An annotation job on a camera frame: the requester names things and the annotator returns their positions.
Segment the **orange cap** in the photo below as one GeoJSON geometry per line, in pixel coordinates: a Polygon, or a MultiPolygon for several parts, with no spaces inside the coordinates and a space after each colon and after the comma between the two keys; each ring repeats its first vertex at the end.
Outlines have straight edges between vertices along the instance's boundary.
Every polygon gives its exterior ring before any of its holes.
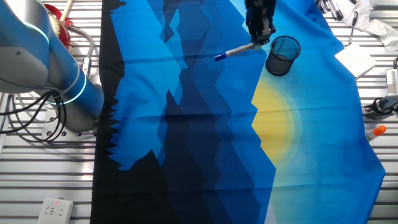
{"type": "Polygon", "coordinates": [[[387,128],[384,125],[380,125],[377,128],[373,129],[373,134],[375,136],[380,136],[387,131],[387,128]]]}

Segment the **blue marker cap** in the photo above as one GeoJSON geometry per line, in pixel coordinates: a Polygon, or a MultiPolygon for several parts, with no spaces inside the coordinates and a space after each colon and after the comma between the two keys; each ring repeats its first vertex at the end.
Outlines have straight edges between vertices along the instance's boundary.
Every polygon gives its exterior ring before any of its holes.
{"type": "Polygon", "coordinates": [[[226,58],[226,53],[215,56],[214,61],[218,62],[219,60],[223,60],[224,58],[226,58]]]}

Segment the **white power outlet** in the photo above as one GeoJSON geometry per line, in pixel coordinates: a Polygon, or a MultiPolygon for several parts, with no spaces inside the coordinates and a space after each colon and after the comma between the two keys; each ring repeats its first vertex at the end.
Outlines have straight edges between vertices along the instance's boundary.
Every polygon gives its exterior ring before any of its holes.
{"type": "Polygon", "coordinates": [[[65,199],[46,198],[37,224],[68,224],[73,202],[65,199]]]}

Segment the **black cable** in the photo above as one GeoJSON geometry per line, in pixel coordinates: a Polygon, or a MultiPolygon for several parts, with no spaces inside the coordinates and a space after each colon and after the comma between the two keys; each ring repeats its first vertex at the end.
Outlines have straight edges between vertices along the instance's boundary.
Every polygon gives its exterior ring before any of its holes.
{"type": "MultiPolygon", "coordinates": [[[[18,101],[19,101],[19,103],[22,105],[22,106],[26,106],[25,105],[25,103],[24,103],[24,101],[22,100],[22,97],[21,97],[21,95],[20,94],[14,94],[14,96],[17,96],[17,98],[18,98],[18,101]]],[[[56,108],[49,108],[49,107],[47,107],[47,106],[45,106],[48,110],[55,110],[55,109],[57,109],[59,106],[57,106],[56,108]]],[[[30,117],[32,117],[33,115],[29,112],[29,111],[25,111],[26,112],[26,114],[28,114],[28,116],[30,116],[30,117]]],[[[54,119],[52,119],[52,120],[50,120],[50,121],[41,121],[41,120],[39,120],[39,119],[36,119],[36,121],[38,121],[38,122],[40,122],[40,123],[42,123],[42,124],[47,124],[47,123],[52,123],[52,122],[54,122],[54,120],[55,119],[57,119],[58,118],[58,114],[56,114],[56,116],[55,116],[55,118],[54,119]]]]}
{"type": "Polygon", "coordinates": [[[382,112],[382,111],[380,111],[379,110],[379,107],[377,106],[377,101],[378,100],[381,100],[382,98],[380,97],[380,98],[376,98],[374,101],[373,101],[373,103],[372,103],[372,109],[373,109],[373,111],[374,112],[376,112],[376,113],[378,113],[379,115],[389,115],[389,114],[391,114],[393,111],[394,111],[394,109],[390,109],[390,110],[388,110],[387,112],[382,112]]]}
{"type": "MultiPolygon", "coordinates": [[[[22,130],[22,129],[28,127],[28,126],[36,119],[36,116],[39,114],[39,112],[40,112],[40,110],[42,109],[42,107],[44,106],[44,104],[45,104],[45,103],[47,102],[47,100],[51,97],[51,94],[50,94],[50,92],[47,92],[47,93],[44,93],[44,96],[45,96],[45,98],[44,98],[43,102],[40,104],[38,110],[35,112],[35,114],[33,115],[32,119],[30,119],[26,124],[24,124],[23,126],[21,126],[21,127],[19,127],[19,128],[12,129],[12,130],[8,130],[8,131],[0,131],[0,134],[11,134],[11,133],[15,133],[15,132],[17,132],[17,131],[20,131],[20,130],[22,130]]],[[[12,96],[9,95],[8,100],[7,100],[7,107],[9,107],[9,105],[10,105],[11,98],[12,98],[12,96]]]]}
{"type": "MultiPolygon", "coordinates": [[[[61,108],[59,107],[59,105],[61,105],[62,108],[63,108],[64,118],[63,118],[63,123],[62,123],[61,130],[58,132],[58,134],[57,134],[53,139],[50,139],[50,138],[51,138],[52,136],[54,136],[54,134],[58,131],[59,125],[60,125],[60,123],[61,123],[61,119],[60,119],[60,117],[58,116],[58,123],[57,123],[57,125],[56,125],[56,127],[55,127],[55,130],[51,133],[51,135],[50,135],[49,137],[47,137],[47,138],[45,138],[45,139],[38,138],[38,137],[34,136],[34,134],[32,134],[27,128],[24,128],[25,131],[26,131],[31,137],[33,137],[33,138],[36,139],[36,140],[27,139],[27,138],[25,138],[24,136],[22,136],[20,133],[18,133],[18,132],[16,131],[16,134],[17,134],[20,138],[22,138],[23,140],[25,140],[25,141],[27,141],[27,142],[33,142],[33,143],[40,143],[40,142],[47,142],[47,143],[50,143],[50,142],[56,140],[56,139],[59,137],[59,135],[61,135],[63,129],[65,128],[65,123],[66,123],[66,120],[67,120],[67,111],[66,111],[65,105],[63,104],[63,100],[60,100],[60,98],[58,97],[60,93],[57,94],[56,92],[53,91],[51,94],[52,94],[52,96],[54,97],[54,100],[55,100],[55,102],[56,102],[56,104],[57,104],[57,106],[58,106],[58,107],[57,107],[57,109],[58,109],[58,114],[61,114],[61,108]]],[[[22,123],[22,121],[21,121],[21,119],[19,118],[18,114],[16,114],[16,117],[17,117],[18,123],[19,123],[21,126],[24,126],[24,124],[22,123]]],[[[13,125],[12,123],[10,123],[10,125],[11,125],[11,128],[12,128],[12,129],[15,129],[15,127],[14,127],[14,125],[13,125]]]]}
{"type": "Polygon", "coordinates": [[[398,69],[398,57],[394,60],[392,66],[394,67],[394,69],[398,69]]]}
{"type": "Polygon", "coordinates": [[[33,107],[34,105],[36,105],[37,103],[40,102],[40,100],[43,100],[44,98],[46,98],[44,100],[44,103],[50,98],[51,96],[51,91],[48,91],[46,93],[44,93],[39,99],[37,99],[35,102],[31,103],[29,106],[26,106],[25,108],[21,108],[15,111],[9,111],[9,112],[4,112],[4,113],[0,113],[0,116],[4,116],[4,115],[10,115],[10,114],[16,114],[16,113],[20,113],[23,111],[28,110],[29,108],[33,107]]]}
{"type": "MultiPolygon", "coordinates": [[[[65,107],[65,105],[63,104],[63,102],[60,102],[58,99],[55,98],[55,96],[56,96],[56,94],[53,93],[53,97],[54,97],[54,99],[55,99],[57,105],[60,104],[62,107],[65,107]]],[[[12,97],[12,106],[13,106],[13,108],[14,108],[14,110],[15,110],[15,109],[16,109],[16,105],[15,105],[14,100],[15,100],[15,98],[12,97]]],[[[60,107],[58,107],[58,113],[59,113],[59,114],[61,113],[61,108],[60,108],[60,107]]],[[[16,118],[17,118],[17,120],[18,120],[18,123],[19,123],[21,126],[23,126],[24,124],[22,123],[21,119],[19,118],[19,115],[18,115],[18,114],[15,114],[15,116],[16,116],[16,118]]],[[[36,137],[36,136],[35,136],[34,134],[32,134],[27,128],[24,128],[25,131],[26,131],[31,137],[33,137],[34,139],[36,139],[36,141],[35,141],[35,140],[27,139],[27,138],[25,138],[24,136],[22,136],[21,134],[19,134],[18,132],[16,132],[16,134],[17,134],[20,138],[22,138],[23,140],[25,140],[25,141],[27,141],[27,142],[32,142],[32,143],[40,143],[40,142],[50,142],[50,141],[54,141],[55,139],[57,139],[57,138],[59,137],[59,135],[56,136],[56,137],[53,138],[53,139],[50,139],[50,138],[51,138],[52,136],[54,136],[54,134],[58,131],[58,128],[59,128],[59,126],[60,126],[60,121],[61,121],[61,120],[58,119],[58,123],[57,123],[57,125],[56,125],[56,127],[55,127],[55,130],[51,133],[51,135],[50,135],[49,137],[47,137],[47,138],[45,138],[45,139],[41,139],[41,138],[36,137]]],[[[12,128],[12,129],[15,129],[15,127],[14,127],[14,125],[13,125],[12,123],[10,123],[10,125],[11,125],[11,128],[12,128]]]]}

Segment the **white plastic bag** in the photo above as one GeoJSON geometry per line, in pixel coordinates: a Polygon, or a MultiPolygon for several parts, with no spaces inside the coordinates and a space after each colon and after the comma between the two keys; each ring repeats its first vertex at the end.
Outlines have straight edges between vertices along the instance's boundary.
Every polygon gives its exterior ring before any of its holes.
{"type": "Polygon", "coordinates": [[[364,31],[378,35],[386,51],[392,52],[398,50],[398,31],[391,26],[374,19],[368,24],[364,31]]]}
{"type": "Polygon", "coordinates": [[[369,23],[372,7],[365,5],[361,1],[357,4],[353,4],[349,0],[335,0],[338,7],[343,14],[343,22],[349,26],[353,25],[354,12],[358,12],[358,20],[355,24],[355,28],[363,31],[369,23]]]}

